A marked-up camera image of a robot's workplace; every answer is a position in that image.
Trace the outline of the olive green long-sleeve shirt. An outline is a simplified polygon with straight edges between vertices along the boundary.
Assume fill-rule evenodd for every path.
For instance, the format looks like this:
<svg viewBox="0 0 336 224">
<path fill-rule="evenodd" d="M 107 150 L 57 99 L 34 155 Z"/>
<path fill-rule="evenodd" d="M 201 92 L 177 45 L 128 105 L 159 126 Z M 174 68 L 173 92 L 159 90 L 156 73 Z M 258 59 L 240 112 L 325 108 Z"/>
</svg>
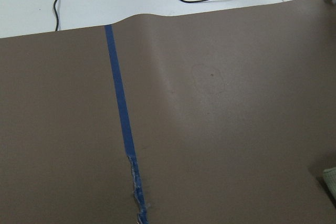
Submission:
<svg viewBox="0 0 336 224">
<path fill-rule="evenodd" d="M 336 168 L 325 169 L 322 176 L 331 195 L 336 199 Z"/>
</svg>

